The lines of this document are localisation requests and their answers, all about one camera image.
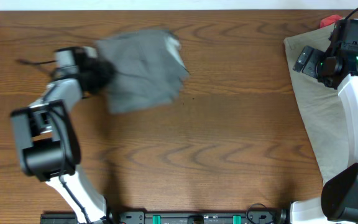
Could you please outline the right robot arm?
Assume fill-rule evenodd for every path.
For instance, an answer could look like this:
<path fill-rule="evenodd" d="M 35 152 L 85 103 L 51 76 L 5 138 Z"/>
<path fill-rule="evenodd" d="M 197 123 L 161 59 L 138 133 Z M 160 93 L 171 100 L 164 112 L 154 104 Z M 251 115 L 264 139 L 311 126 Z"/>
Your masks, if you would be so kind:
<path fill-rule="evenodd" d="M 291 84 L 323 178 L 290 223 L 358 223 L 358 19 L 284 40 Z"/>

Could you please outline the grey shorts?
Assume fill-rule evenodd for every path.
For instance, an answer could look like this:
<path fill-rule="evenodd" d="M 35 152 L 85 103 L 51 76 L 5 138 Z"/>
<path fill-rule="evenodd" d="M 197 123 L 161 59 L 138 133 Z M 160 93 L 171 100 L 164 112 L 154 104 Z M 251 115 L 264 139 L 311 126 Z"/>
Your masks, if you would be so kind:
<path fill-rule="evenodd" d="M 166 29 L 146 29 L 96 41 L 102 59 L 114 67 L 106 87 L 108 110 L 123 114 L 172 103 L 189 77 L 181 43 Z"/>

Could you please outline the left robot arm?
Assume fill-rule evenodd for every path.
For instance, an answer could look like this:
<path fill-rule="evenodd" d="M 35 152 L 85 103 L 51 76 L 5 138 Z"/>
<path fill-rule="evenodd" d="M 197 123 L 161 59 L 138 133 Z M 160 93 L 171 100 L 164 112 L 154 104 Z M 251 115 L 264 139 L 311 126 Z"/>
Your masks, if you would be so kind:
<path fill-rule="evenodd" d="M 41 223 L 119 223 L 80 165 L 81 151 L 70 111 L 109 82 L 112 65 L 92 47 L 54 52 L 55 69 L 46 91 L 29 106 L 14 110 L 11 124 L 22 172 L 55 189 L 73 210 L 44 213 Z"/>

